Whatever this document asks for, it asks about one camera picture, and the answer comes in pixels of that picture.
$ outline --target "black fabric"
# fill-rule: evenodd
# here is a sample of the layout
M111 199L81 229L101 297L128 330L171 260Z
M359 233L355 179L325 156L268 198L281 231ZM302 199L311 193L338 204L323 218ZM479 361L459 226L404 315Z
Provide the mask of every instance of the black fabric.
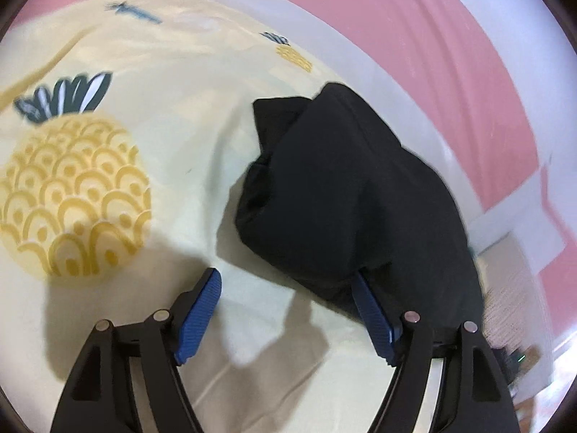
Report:
M483 296L455 202L351 89L253 104L261 156L235 224L242 242L321 298L356 313L352 274L434 326L481 326Z

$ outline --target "ribbed blue pad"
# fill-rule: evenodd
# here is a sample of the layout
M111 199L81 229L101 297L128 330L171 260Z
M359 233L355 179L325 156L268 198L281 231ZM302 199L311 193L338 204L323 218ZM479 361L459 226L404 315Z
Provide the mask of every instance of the ribbed blue pad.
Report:
M379 303L377 303L373 293L371 293L369 285L367 285L365 279L359 275L353 280L351 288L353 290L355 304L369 332L377 355L388 361L393 360L395 353L392 346L392 327L383 314L383 311L381 311Z
M200 341L203 339L216 303L218 303L220 298L221 290L222 279L220 273L214 270L181 327L180 345L174 354L178 365L183 365L186 360L196 355Z

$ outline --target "silver rivet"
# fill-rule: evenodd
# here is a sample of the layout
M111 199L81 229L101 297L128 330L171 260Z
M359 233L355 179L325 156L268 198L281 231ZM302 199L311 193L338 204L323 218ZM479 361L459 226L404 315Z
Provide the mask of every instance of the silver rivet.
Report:
M154 318L155 321L162 322L170 317L170 312L166 311L166 309L159 309L153 314L152 317Z
M110 322L107 321L106 319L99 320L94 326L94 328L99 332L104 332L105 330L108 330L109 327Z
M420 315L416 311L407 311L405 313L405 321L416 324L417 322L420 321Z
M466 323L464 323L463 327L465 328L465 330L467 332L471 332L471 334L474 334L478 330L477 325L473 321L470 321L470 320L468 320Z

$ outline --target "pineapple crown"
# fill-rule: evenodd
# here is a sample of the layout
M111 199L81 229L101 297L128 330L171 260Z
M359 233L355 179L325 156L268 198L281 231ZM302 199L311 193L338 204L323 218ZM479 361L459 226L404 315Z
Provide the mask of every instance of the pineapple crown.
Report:
M14 99L14 107L36 124L62 114L93 111L108 91L111 80L112 73L109 71L102 71L90 80L85 74L78 75L73 80L61 78L52 92L48 86L38 86L33 96L19 96Z

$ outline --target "black cloth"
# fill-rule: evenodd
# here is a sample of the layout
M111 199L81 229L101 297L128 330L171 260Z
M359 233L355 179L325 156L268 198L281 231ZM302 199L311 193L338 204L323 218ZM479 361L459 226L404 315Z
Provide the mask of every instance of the black cloth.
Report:
M273 266L352 314L354 272L434 326L481 326L483 295L455 202L355 92L253 104L261 155L235 224Z

